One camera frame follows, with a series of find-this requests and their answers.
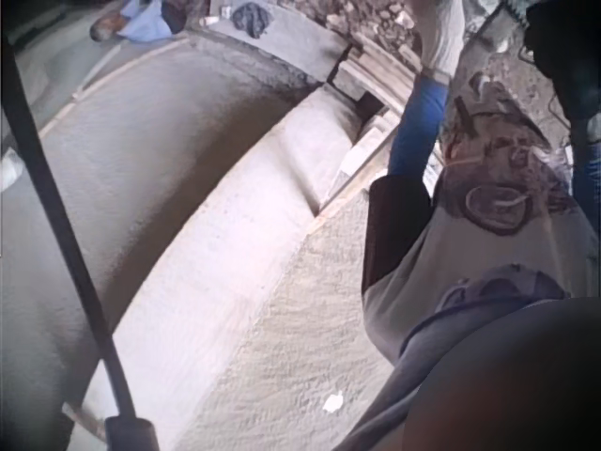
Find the hand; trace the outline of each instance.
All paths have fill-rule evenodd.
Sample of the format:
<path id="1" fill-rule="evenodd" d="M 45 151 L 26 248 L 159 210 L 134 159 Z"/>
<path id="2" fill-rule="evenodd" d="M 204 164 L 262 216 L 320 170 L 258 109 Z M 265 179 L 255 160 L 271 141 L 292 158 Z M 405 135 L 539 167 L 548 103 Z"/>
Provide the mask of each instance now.
<path id="1" fill-rule="evenodd" d="M 601 138 L 601 7 L 598 0 L 550 0 L 528 9 L 524 43 L 555 87 L 565 116 Z"/>

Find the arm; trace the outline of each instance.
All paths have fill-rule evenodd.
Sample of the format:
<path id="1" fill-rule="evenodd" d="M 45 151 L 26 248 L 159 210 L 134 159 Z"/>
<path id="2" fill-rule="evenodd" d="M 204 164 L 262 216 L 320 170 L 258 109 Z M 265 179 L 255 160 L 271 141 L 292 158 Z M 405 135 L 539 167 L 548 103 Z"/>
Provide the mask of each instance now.
<path id="1" fill-rule="evenodd" d="M 362 293 L 400 264 L 432 216 L 422 177 L 447 94 L 447 86 L 417 77 L 393 142 L 388 176 L 370 188 Z"/>
<path id="2" fill-rule="evenodd" d="M 362 294 L 401 263 L 430 221 L 433 208 L 422 178 L 463 48 L 461 0 L 412 4 L 424 44 L 424 72 L 415 80 L 394 139 L 388 176 L 370 188 Z"/>

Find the black pole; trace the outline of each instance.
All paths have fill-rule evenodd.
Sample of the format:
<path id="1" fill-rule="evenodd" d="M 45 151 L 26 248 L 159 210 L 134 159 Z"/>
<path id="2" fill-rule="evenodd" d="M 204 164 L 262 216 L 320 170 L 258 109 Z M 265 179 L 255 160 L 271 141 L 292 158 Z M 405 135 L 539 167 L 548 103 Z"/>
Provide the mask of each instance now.
<path id="1" fill-rule="evenodd" d="M 124 418 L 133 419 L 135 418 L 133 400 L 123 366 L 116 353 L 115 342 L 106 323 L 98 293 L 85 265 L 65 205 L 44 156 L 38 130 L 27 104 L 15 55 L 4 33 L 2 34 L 2 107 L 17 142 L 20 156 L 27 167 L 29 177 L 38 193 L 77 289 L 87 322 L 99 347 L 100 357 L 104 360 L 119 414 Z"/>

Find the blue sleeve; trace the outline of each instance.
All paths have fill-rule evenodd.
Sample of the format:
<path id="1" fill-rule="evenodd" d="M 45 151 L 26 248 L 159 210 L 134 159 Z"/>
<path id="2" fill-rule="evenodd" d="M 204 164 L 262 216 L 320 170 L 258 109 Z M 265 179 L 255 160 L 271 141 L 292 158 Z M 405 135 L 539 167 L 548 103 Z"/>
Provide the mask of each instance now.
<path id="1" fill-rule="evenodd" d="M 601 143 L 574 146 L 572 193 L 599 234 L 601 229 Z"/>
<path id="2" fill-rule="evenodd" d="M 416 77 L 393 142 L 389 175 L 422 179 L 444 119 L 448 94 L 447 86 L 425 75 Z"/>

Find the sandy ground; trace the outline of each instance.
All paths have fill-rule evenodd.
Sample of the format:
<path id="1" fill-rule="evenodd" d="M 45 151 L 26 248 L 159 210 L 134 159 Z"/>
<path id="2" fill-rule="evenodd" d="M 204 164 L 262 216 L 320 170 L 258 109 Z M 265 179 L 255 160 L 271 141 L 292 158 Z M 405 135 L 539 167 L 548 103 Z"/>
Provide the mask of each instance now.
<path id="1" fill-rule="evenodd" d="M 305 240 L 177 451 L 326 450 L 350 431 L 392 370 L 362 325 L 366 217 L 359 195 Z"/>

